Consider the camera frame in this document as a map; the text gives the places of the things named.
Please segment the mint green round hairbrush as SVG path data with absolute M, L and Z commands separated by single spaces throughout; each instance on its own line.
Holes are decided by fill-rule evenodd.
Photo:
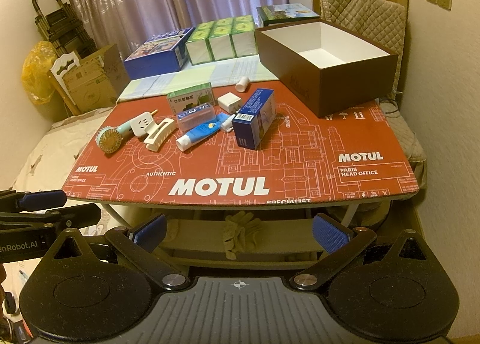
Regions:
M 98 131 L 95 142 L 104 153 L 112 154 L 120 148 L 123 139 L 131 132 L 132 129 L 129 121 L 117 127 L 104 126 Z

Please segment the white socket adapter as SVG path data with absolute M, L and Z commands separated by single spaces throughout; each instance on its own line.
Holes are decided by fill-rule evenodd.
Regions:
M 146 129 L 154 122 L 153 116 L 157 111 L 156 109 L 153 112 L 143 112 L 130 120 L 131 130 L 136 137 L 142 137 L 146 134 Z

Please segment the blue hand cream tube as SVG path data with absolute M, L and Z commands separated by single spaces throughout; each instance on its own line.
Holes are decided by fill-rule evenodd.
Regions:
M 221 124 L 224 123 L 230 115 L 221 112 L 216 115 L 211 121 L 207 121 L 195 126 L 193 129 L 187 131 L 181 137 L 176 139 L 176 145 L 180 151 L 186 151 L 194 145 L 202 142 L 204 139 L 216 134 L 221 129 Z

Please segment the clear plastic floss box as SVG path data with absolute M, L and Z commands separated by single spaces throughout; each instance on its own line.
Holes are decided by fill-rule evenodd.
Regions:
M 176 115 L 178 128 L 184 133 L 215 118 L 215 109 L 210 103 L 199 104 Z

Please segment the green medicine box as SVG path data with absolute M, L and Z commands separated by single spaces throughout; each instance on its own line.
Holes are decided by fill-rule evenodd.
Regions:
M 202 103 L 216 105 L 216 99 L 210 82 L 190 86 L 168 93 L 167 102 L 174 115 L 192 109 Z

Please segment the blue medicine box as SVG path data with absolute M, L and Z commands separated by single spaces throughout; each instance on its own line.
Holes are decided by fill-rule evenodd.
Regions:
M 258 148 L 276 114 L 274 90 L 256 89 L 232 120 L 239 147 L 251 150 Z

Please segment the white charger cube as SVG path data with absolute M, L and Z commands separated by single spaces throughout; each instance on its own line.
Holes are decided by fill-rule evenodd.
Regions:
M 224 95 L 219 96 L 217 98 L 217 103 L 224 111 L 232 114 L 241 109 L 242 99 L 239 96 L 228 92 Z

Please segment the small white pill bottle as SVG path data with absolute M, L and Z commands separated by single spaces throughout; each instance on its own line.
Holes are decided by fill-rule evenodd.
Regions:
M 235 85 L 235 90 L 243 93 L 247 90 L 248 86 L 250 85 L 250 79 L 246 76 L 240 78 L 240 80 Z

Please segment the small dropper bottle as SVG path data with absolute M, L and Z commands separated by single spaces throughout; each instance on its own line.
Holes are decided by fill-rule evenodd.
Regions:
M 233 130 L 233 118 L 235 117 L 234 114 L 228 116 L 228 118 L 222 122 L 221 129 L 222 131 L 229 133 Z

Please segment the red Motul mat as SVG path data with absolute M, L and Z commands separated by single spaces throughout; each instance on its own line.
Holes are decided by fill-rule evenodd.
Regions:
M 64 182 L 73 199 L 141 206 L 349 204 L 419 190 L 375 102 L 316 117 L 282 83 L 269 82 L 277 116 L 256 150 L 219 131 L 187 151 L 171 134 L 154 152 L 137 137 L 104 154 L 89 142 Z

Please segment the black folding cart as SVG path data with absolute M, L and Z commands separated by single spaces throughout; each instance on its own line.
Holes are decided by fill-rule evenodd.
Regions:
M 96 52 L 98 49 L 95 41 L 89 36 L 70 4 L 62 0 L 56 2 L 58 9 L 44 15 L 38 0 L 32 0 L 37 14 L 35 24 L 42 38 L 52 43 L 57 56 L 76 52 L 80 58 L 85 58 Z

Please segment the checked pastel cloth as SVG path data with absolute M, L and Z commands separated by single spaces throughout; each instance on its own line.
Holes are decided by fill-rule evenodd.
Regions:
M 132 80 L 121 93 L 117 103 L 167 95 L 190 86 L 210 82 L 212 87 L 236 84 L 242 77 L 251 82 L 278 78 L 264 67 L 258 55 L 192 65 L 188 62 L 181 71 Z

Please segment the green tissue pack left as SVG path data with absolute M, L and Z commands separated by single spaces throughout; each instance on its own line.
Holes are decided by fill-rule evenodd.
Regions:
M 192 65 L 213 62 L 209 36 L 214 24 L 214 21 L 199 23 L 187 40 L 185 47 Z

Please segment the quilted beige chair cover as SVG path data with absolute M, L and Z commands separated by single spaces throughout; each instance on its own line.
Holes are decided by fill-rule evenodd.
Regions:
M 400 143 L 418 186 L 427 187 L 427 158 L 416 134 L 400 114 L 396 102 L 406 35 L 407 9 L 389 0 L 320 0 L 320 16 L 327 22 L 379 43 L 398 55 L 389 95 L 379 100 L 381 110 Z

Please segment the green landscape print box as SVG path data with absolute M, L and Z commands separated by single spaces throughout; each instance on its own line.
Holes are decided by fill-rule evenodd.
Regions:
M 257 7 L 256 10 L 260 27 L 319 17 L 317 13 L 300 3 L 264 5 Z

